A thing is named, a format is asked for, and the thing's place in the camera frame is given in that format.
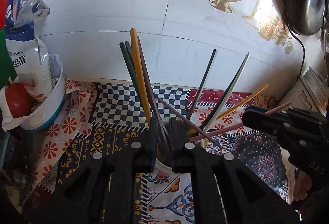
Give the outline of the person's right hand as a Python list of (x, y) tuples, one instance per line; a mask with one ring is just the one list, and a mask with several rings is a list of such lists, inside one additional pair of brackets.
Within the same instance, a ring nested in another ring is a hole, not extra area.
[(303, 171), (299, 171), (297, 178), (295, 180), (294, 190), (293, 190), (293, 198), (295, 201), (301, 201), (306, 199), (311, 199), (314, 193), (311, 191), (313, 186), (312, 178), (304, 173)]

